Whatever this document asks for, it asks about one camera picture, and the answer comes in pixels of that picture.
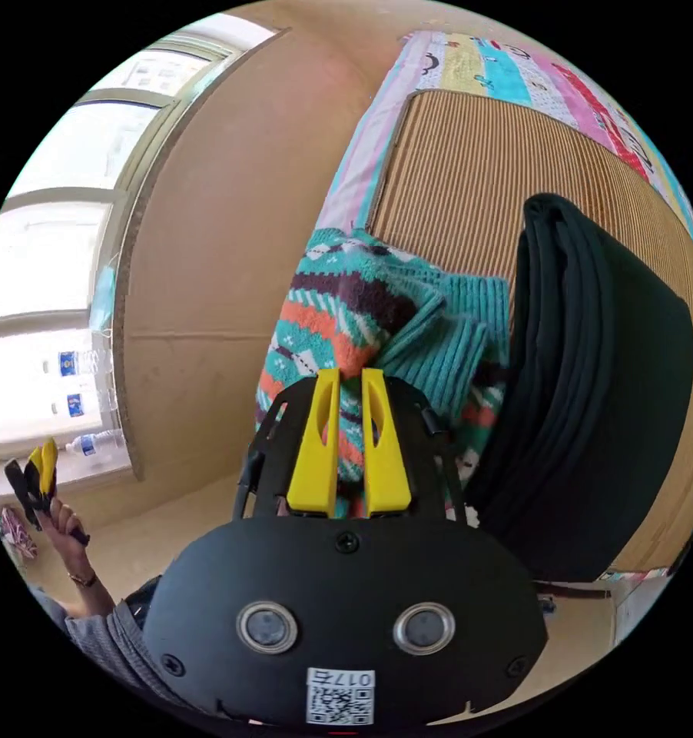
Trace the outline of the person's left hand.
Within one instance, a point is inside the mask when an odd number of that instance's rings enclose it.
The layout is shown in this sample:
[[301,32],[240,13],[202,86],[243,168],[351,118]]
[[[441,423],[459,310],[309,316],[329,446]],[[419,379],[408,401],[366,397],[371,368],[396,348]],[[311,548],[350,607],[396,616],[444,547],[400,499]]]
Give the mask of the person's left hand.
[[87,583],[95,572],[87,553],[87,544],[75,536],[85,534],[82,522],[74,510],[58,497],[51,500],[48,512],[36,513],[45,536],[58,553],[68,575],[77,581]]

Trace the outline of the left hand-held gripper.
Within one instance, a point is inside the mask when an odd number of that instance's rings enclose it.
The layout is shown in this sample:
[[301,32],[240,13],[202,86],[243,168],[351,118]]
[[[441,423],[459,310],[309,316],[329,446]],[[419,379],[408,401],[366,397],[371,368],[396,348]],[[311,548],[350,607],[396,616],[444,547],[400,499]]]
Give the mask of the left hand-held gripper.
[[24,466],[17,460],[11,460],[4,467],[5,477],[15,497],[28,522],[37,531],[42,529],[36,513],[40,510],[48,512],[51,500],[56,495],[57,460],[58,448],[55,439],[50,437],[41,447],[32,451]]

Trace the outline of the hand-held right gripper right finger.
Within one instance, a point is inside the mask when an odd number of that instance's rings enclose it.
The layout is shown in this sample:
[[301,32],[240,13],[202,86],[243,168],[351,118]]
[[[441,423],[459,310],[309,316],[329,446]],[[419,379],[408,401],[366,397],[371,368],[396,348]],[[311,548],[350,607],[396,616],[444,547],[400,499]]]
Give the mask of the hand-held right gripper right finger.
[[365,514],[402,514],[412,501],[384,374],[362,372]]

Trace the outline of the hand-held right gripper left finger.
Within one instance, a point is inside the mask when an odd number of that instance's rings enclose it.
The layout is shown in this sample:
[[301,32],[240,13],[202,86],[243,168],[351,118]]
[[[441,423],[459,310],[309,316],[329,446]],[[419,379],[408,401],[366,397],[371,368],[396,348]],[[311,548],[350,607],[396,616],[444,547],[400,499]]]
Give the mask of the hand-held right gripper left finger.
[[337,502],[340,370],[319,371],[294,462],[287,506],[295,514],[332,517]]

